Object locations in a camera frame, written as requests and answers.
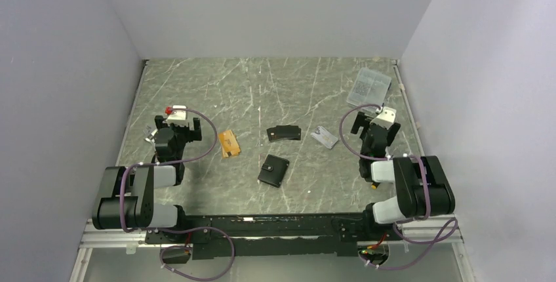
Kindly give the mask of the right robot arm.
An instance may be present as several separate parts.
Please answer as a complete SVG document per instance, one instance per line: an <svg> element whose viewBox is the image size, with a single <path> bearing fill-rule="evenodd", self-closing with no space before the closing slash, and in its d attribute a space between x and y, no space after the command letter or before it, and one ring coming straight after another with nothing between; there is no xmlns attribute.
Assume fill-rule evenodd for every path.
<svg viewBox="0 0 556 282"><path fill-rule="evenodd" d="M377 239L386 232L388 224L427 216L451 214L456 200L440 160L436 156L402 155L388 157L401 125L393 111L382 110L376 117L358 112L351 133L359 134L361 149L359 174L371 186L391 184L395 195L370 203L361 222L365 237Z"/></svg>

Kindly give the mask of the black leather card holder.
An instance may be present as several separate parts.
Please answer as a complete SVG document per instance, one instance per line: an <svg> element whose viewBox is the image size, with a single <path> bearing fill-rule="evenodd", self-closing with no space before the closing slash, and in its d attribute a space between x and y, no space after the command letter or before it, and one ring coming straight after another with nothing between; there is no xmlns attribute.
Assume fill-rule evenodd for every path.
<svg viewBox="0 0 556 282"><path fill-rule="evenodd" d="M258 181L275 188L280 188L290 161L268 154L261 166Z"/></svg>

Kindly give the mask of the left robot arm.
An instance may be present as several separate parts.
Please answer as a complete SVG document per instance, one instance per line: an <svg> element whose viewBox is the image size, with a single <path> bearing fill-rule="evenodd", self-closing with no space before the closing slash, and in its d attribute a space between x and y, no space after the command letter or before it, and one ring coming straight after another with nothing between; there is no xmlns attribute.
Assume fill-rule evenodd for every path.
<svg viewBox="0 0 556 282"><path fill-rule="evenodd" d="M155 155L151 166L132 169L124 185L123 216L127 228L163 228L163 235L173 243L183 241L188 234L188 223L181 220L183 208L178 205L158 204L154 192L158 188L182 183L183 163L157 166L156 163L181 160L187 143L202 140L200 119L193 125L166 123L161 115L155 117L157 131L153 136ZM121 229L120 193L126 167L105 168L92 211L92 223L98 230Z"/></svg>

